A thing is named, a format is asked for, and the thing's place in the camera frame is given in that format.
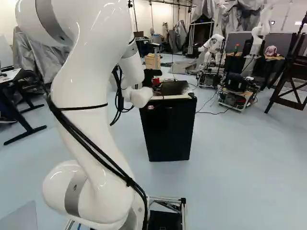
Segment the light blue floor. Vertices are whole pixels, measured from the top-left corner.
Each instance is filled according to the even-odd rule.
[[[164,77],[171,78],[167,71],[163,68]],[[193,76],[176,78],[196,83]],[[195,93],[200,108],[214,91],[198,88]],[[150,163],[137,109],[121,117],[114,137],[149,195],[187,198],[189,230],[305,230],[307,112],[275,104],[266,115],[271,94],[261,92],[259,102],[243,114],[197,114],[189,161]],[[114,93],[108,96],[113,117]],[[225,110],[216,102],[210,105],[203,111]],[[47,107],[25,118],[33,127],[46,124],[48,129],[0,145],[0,218],[35,200],[38,229],[61,230],[66,219],[45,205],[41,184],[52,167],[71,156]],[[19,124],[0,130],[0,143],[23,132]]]

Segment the black cabinet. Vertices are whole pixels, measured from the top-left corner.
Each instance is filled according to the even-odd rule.
[[[189,160],[197,98],[172,98],[150,100],[140,109],[149,161]]]

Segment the wooden easel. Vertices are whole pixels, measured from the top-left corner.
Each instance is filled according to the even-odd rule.
[[[301,102],[299,95],[297,93],[297,90],[299,90],[300,88],[304,87],[307,85],[307,83],[304,83],[298,87],[295,86],[293,78],[296,79],[301,79],[301,80],[306,80],[307,81],[307,57],[301,57],[298,56],[298,53],[300,51],[300,48],[304,42],[304,39],[306,37],[305,33],[301,34],[301,31],[303,29],[304,24],[307,23],[307,12],[306,15],[302,21],[302,25],[298,31],[297,34],[293,34],[292,36],[292,40],[291,40],[291,44],[290,44],[290,52],[288,53],[286,60],[285,60],[285,64],[283,66],[283,68],[281,69],[281,71],[279,71],[276,74],[275,80],[273,80],[273,83],[271,82],[271,86],[272,84],[274,84],[274,82],[276,81],[276,79],[281,76],[277,87],[272,95],[272,97],[270,98],[270,103],[268,105],[268,107],[265,110],[265,113],[267,114],[269,112],[269,110],[271,109],[272,105],[274,103],[278,103],[278,104],[282,104],[284,106],[290,107],[290,108],[294,108],[294,109],[298,109],[298,110],[303,110],[307,104],[307,98]],[[291,83],[292,89],[284,92],[282,94],[279,94],[284,86],[284,84],[289,81]],[[294,101],[290,101],[287,99],[282,98],[283,96],[294,92],[295,97],[297,102]]]

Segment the electrical cord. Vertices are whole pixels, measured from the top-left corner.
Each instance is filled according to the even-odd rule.
[[[122,69],[119,67],[119,77],[117,73],[117,67],[113,69],[112,73],[113,73],[113,76],[115,78],[116,85],[117,85],[117,91],[115,95],[115,107],[117,111],[116,111],[115,117],[113,121],[111,122],[110,126],[113,126],[119,120],[122,113],[127,113],[134,108],[134,105],[132,105],[131,108],[129,109],[126,109],[124,107],[124,98],[121,93],[121,90],[122,90],[121,81],[122,81],[122,75],[123,75]]]
[[[253,101],[253,102],[249,102],[250,105],[249,105],[249,106],[246,106],[246,107],[251,107],[253,104],[256,104],[257,102],[258,102],[258,97],[255,96],[254,101]]]
[[[145,215],[143,220],[143,230],[147,229],[147,216],[148,206],[147,197],[144,190],[130,178],[107,154],[105,154],[97,145],[95,145],[81,130],[79,130],[64,114],[58,109],[51,98],[47,98],[48,106],[56,117],[56,119],[62,124],[62,126],[79,142],[101,165],[105,166],[113,174],[127,183],[127,187],[132,187],[142,198],[144,202]],[[104,161],[94,150],[96,150],[106,161]]]
[[[213,106],[213,104],[215,103],[215,101],[216,101],[217,99],[218,99],[218,95],[216,94],[216,96],[214,97],[214,100],[213,100],[213,102],[211,103],[210,107]]]
[[[215,95],[216,95],[218,92],[219,92],[219,90],[217,90],[217,91],[213,94],[212,98],[210,98],[209,100],[207,100],[207,101],[205,102],[205,104],[202,106],[202,108],[199,109],[196,113],[199,113],[200,110],[202,110],[202,109],[205,107],[205,105],[206,105],[209,101],[211,101],[211,100],[215,97]]]
[[[187,7],[185,7],[185,13],[184,13],[184,25],[187,25]]]
[[[197,85],[194,85],[194,84],[191,84],[191,83],[188,83],[188,84],[194,86],[194,89],[192,89],[192,91],[196,90],[197,87],[200,85],[199,81],[197,82]]]
[[[219,113],[216,113],[216,114],[211,113],[211,112],[197,112],[197,113],[198,113],[198,114],[212,114],[212,115],[225,114],[225,113],[226,113],[228,110],[230,110],[231,108],[233,108],[233,107],[230,107],[230,108],[226,109],[224,112],[219,112]]]

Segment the black desk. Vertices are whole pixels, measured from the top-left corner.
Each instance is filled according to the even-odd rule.
[[[11,112],[13,118],[15,118],[25,128],[26,132],[6,141],[4,143],[4,145],[9,145],[9,144],[11,144],[11,143],[13,143],[17,140],[20,140],[24,137],[27,137],[31,134],[34,134],[34,133],[36,133],[40,130],[47,128],[47,126],[40,126],[40,127],[37,127],[37,128],[32,128],[29,125],[29,123],[26,121],[26,119],[21,115],[22,113],[43,107],[44,105],[40,104],[40,105],[34,106],[32,104],[32,102],[25,96],[24,91],[22,90],[21,87],[19,87],[18,82],[17,82],[18,73],[20,71],[22,71],[22,70],[21,69],[10,70],[10,71],[5,72],[7,74],[7,77],[0,77],[0,100],[8,108],[8,110]],[[5,93],[3,92],[3,89],[10,82],[14,82],[15,84],[17,84],[18,91],[22,95],[23,99],[28,103],[30,108],[19,112],[18,109],[16,108],[16,106],[13,104],[13,102],[5,95]]]
[[[275,65],[278,61],[284,60],[284,57],[265,57],[265,66],[264,66],[264,82],[260,88],[260,90],[264,90],[267,85],[269,84],[269,79],[271,76],[271,73],[273,72]]]

